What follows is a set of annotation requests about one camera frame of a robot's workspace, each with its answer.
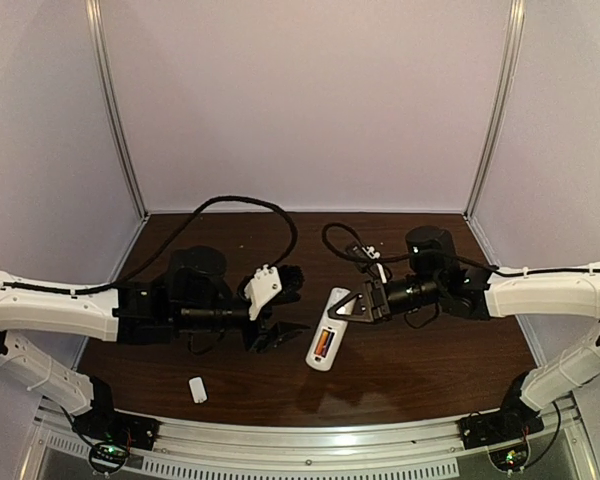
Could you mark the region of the orange AA battery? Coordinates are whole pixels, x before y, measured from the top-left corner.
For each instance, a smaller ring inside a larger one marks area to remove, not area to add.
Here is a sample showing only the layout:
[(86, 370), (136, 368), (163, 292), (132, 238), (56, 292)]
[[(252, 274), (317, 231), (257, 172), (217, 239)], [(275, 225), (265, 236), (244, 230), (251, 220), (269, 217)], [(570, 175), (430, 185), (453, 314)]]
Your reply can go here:
[(320, 335), (319, 335), (317, 343), (316, 343), (316, 348), (314, 350), (315, 356), (322, 357), (322, 358), (326, 357), (327, 351), (329, 348), (330, 338), (331, 338), (331, 331), (329, 331), (327, 329), (323, 329), (320, 332)]

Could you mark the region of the purple AA battery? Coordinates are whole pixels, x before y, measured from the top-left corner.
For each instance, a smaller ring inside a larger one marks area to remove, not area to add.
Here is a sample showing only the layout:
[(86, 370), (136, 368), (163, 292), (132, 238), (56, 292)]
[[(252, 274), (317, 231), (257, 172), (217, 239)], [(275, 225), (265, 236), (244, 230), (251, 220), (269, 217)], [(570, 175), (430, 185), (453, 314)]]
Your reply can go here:
[(331, 344), (335, 338), (335, 332), (333, 330), (323, 330), (320, 340), (320, 351), (319, 354), (326, 358), (329, 354)]

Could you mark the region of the white remote control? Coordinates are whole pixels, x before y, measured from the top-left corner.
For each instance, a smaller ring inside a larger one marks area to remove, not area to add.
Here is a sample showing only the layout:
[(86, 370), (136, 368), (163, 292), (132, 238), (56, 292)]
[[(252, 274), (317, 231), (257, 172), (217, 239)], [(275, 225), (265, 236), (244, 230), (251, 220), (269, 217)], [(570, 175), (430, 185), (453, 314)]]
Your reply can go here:
[(348, 322), (339, 318), (332, 318), (329, 310), (349, 294), (350, 291), (348, 289), (340, 287), (334, 287), (330, 292), (305, 357), (306, 364), (316, 371), (326, 372), (333, 367), (346, 333)]

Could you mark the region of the white battery cover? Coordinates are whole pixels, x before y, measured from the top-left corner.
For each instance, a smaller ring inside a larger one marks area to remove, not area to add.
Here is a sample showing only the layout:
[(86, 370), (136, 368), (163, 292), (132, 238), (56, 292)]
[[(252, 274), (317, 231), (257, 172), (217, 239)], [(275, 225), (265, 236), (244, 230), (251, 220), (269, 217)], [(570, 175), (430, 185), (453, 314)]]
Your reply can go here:
[(188, 386), (194, 403), (201, 404), (208, 400), (207, 390), (201, 377), (191, 378)]

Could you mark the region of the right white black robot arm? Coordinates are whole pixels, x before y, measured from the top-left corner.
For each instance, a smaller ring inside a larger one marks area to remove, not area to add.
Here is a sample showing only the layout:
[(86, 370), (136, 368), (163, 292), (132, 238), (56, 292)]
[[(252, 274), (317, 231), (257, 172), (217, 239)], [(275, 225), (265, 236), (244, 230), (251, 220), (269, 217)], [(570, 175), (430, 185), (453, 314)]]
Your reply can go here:
[(498, 415), (521, 425), (600, 375), (600, 262), (546, 269), (483, 265), (458, 256), (452, 234), (436, 226), (409, 231), (405, 242), (410, 274), (397, 281), (365, 282), (328, 309), (329, 319), (377, 324), (432, 305), (436, 313), (466, 320), (515, 315), (596, 320), (556, 359), (512, 382)]

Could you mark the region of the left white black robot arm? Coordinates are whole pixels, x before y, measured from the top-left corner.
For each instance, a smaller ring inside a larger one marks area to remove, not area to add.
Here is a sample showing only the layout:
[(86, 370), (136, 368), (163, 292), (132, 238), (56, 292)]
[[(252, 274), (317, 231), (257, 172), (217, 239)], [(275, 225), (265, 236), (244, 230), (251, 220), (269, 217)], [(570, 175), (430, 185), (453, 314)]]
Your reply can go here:
[(28, 389), (55, 401), (89, 436), (127, 427), (109, 385), (67, 370), (21, 332), (76, 334), (122, 345), (168, 344), (180, 334), (238, 331), (250, 352), (263, 353), (298, 336), (300, 324), (268, 323), (273, 307), (299, 301), (304, 275), (295, 265), (263, 265), (238, 291), (225, 282), (225, 256), (208, 246), (175, 251), (148, 283), (81, 287), (28, 283), (0, 270), (0, 367)]

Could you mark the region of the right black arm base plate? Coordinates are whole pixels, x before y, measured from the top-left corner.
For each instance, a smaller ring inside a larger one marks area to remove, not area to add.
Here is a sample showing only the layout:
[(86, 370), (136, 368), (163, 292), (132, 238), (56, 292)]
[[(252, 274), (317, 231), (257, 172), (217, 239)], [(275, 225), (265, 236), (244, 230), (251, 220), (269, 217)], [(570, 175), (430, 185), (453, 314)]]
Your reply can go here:
[(457, 422), (466, 450), (523, 439), (544, 429), (542, 419), (515, 409), (499, 409), (488, 413), (474, 412)]

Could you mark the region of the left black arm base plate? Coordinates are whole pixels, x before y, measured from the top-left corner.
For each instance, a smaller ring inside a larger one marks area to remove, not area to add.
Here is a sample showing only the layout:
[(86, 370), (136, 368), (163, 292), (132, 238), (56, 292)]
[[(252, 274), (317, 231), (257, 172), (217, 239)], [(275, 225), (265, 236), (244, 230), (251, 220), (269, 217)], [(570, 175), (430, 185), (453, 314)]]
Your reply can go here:
[(73, 417), (74, 430), (94, 440), (151, 451), (161, 423), (151, 417), (93, 408)]

